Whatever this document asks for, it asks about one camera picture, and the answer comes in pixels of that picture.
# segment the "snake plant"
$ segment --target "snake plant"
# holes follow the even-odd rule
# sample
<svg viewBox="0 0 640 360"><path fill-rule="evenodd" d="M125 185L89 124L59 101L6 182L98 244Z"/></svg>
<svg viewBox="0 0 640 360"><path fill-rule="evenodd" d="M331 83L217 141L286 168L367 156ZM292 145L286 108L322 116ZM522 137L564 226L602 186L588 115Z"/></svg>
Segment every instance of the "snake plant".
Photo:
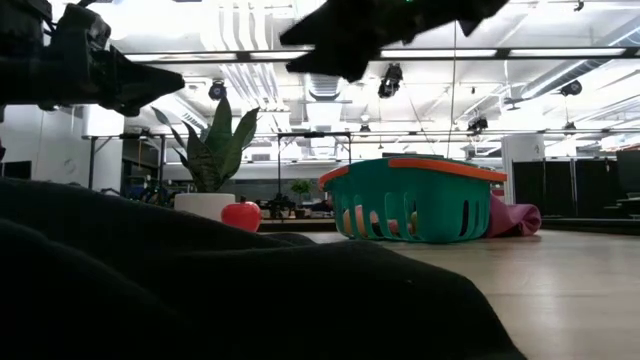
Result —
<svg viewBox="0 0 640 360"><path fill-rule="evenodd" d="M182 165L193 178L198 192L214 193L229 180L240 168L242 151L249 147L256 133L259 108L246 113L235 132L231 131L231 106L226 98L220 100L213 122L201 129L200 136L190 124L185 123L189 131L189 141L185 144L182 137L171 126L162 111L152 107L159 122L169 126L178 144L186 150L185 157L178 149Z"/></svg>

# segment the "red apple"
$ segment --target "red apple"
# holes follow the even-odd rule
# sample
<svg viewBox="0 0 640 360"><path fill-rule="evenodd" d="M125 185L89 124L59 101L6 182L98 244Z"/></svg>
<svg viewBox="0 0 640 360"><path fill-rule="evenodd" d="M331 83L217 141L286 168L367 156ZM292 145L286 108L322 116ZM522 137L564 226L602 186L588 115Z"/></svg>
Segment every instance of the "red apple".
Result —
<svg viewBox="0 0 640 360"><path fill-rule="evenodd" d="M260 207L255 203L243 200L222 209L222 222L245 231L256 232L262 221Z"/></svg>

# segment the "purple yoga mat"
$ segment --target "purple yoga mat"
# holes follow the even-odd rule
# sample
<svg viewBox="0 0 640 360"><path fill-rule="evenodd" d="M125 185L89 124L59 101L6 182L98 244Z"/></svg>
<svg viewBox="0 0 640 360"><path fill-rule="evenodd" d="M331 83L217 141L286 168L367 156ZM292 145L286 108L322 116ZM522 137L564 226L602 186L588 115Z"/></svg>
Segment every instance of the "purple yoga mat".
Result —
<svg viewBox="0 0 640 360"><path fill-rule="evenodd" d="M542 218L535 205L507 205L491 195L491 210L487 236L529 236L540 229Z"/></svg>

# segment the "dark fabric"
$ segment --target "dark fabric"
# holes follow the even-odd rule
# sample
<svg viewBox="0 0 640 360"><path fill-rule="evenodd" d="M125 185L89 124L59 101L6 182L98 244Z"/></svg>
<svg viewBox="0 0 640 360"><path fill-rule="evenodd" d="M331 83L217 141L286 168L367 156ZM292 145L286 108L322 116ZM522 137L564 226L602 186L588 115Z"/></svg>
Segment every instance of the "dark fabric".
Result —
<svg viewBox="0 0 640 360"><path fill-rule="evenodd" d="M35 182L0 181L0 218L3 311L38 314L0 322L2 341L43 358L524 359L469 280L374 243Z"/></svg>

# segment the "plastic basket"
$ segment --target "plastic basket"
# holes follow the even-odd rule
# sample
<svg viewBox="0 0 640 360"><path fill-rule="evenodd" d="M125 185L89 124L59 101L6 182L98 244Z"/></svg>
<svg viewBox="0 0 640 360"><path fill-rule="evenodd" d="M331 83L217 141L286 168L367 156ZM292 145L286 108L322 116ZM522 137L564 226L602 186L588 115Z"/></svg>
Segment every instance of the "plastic basket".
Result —
<svg viewBox="0 0 640 360"><path fill-rule="evenodd" d="M453 243L487 231L490 183L504 181L504 173L412 155L344 166L322 176L319 185L331 193L336 226L345 236Z"/></svg>

